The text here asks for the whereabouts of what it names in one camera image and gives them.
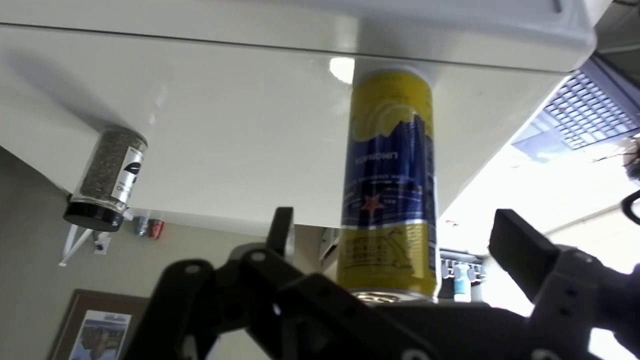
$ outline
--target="screw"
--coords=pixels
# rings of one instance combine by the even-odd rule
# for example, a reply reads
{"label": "screw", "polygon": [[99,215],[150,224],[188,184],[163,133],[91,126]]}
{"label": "screw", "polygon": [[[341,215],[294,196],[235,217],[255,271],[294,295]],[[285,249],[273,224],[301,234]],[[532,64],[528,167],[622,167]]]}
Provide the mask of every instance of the screw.
{"label": "screw", "polygon": [[559,355],[552,349],[546,349],[546,348],[535,348],[532,352],[532,360],[559,360]]}
{"label": "screw", "polygon": [[264,262],[264,260],[266,260],[266,254],[264,254],[264,252],[253,252],[253,254],[250,255],[250,260],[251,260],[251,262]]}
{"label": "screw", "polygon": [[402,352],[402,360],[430,360],[430,357],[417,348],[407,348]]}

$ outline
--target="wall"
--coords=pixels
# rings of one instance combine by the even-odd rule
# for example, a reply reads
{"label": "wall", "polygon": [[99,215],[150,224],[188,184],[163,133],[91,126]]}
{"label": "wall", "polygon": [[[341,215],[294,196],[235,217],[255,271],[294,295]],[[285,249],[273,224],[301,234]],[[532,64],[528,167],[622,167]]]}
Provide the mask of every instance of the wall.
{"label": "wall", "polygon": [[[250,235],[170,224],[160,241],[120,232],[108,255],[89,245],[57,267],[67,224],[63,194],[0,147],[0,357],[46,357],[73,287],[150,295],[160,271],[180,258],[220,265]],[[264,357],[243,334],[221,337],[217,357]]]}

